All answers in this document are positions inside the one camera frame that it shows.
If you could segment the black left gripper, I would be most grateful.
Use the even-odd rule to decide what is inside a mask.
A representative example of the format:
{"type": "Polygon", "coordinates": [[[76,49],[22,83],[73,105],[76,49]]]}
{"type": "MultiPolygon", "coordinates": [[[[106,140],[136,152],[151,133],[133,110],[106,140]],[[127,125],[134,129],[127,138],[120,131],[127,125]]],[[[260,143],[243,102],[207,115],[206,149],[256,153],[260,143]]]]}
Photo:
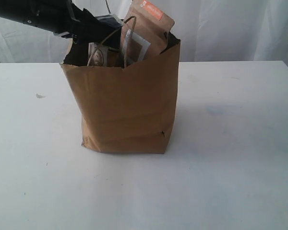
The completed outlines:
{"type": "Polygon", "coordinates": [[[95,17],[72,8],[71,0],[0,0],[0,18],[52,32],[70,34],[80,43],[119,44],[122,20],[114,14],[95,17]]]}

